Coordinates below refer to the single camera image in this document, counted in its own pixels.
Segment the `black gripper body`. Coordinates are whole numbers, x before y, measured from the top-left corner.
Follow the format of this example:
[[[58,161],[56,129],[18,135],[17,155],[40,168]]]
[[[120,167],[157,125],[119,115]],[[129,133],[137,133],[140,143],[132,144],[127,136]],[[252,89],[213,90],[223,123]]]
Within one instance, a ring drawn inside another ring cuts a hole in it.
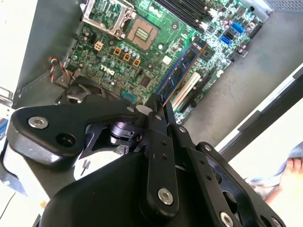
[[[175,157],[179,210],[172,218],[148,216],[141,208],[143,153],[134,152],[61,189],[47,205],[43,227],[206,227],[202,197],[185,164]]]

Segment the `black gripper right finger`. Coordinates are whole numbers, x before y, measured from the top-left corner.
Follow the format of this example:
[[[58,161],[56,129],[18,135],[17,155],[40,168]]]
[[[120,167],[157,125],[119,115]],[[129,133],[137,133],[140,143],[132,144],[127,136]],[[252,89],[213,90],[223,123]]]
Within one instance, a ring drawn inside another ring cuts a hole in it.
[[[176,124],[172,105],[165,105],[165,117],[173,140],[175,157],[194,177],[206,210],[208,227],[283,227],[283,220],[240,177],[207,142],[195,145],[188,131]]]

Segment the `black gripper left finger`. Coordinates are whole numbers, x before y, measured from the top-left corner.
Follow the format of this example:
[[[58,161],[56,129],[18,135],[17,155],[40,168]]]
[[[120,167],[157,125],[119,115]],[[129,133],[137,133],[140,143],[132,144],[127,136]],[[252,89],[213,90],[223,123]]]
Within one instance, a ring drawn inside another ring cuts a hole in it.
[[[8,141],[15,152],[54,170],[69,170],[100,149],[127,146],[143,153],[145,214],[172,218],[179,210],[173,142],[159,95],[139,108],[98,95],[80,104],[21,108],[12,115]]]

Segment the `person's bare hand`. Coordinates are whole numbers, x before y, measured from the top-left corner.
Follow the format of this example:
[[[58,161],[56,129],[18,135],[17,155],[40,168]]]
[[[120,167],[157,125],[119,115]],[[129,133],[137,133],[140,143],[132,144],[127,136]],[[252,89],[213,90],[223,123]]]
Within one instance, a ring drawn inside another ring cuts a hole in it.
[[[267,204],[303,201],[303,159],[292,158],[286,162],[279,186],[267,199]]]

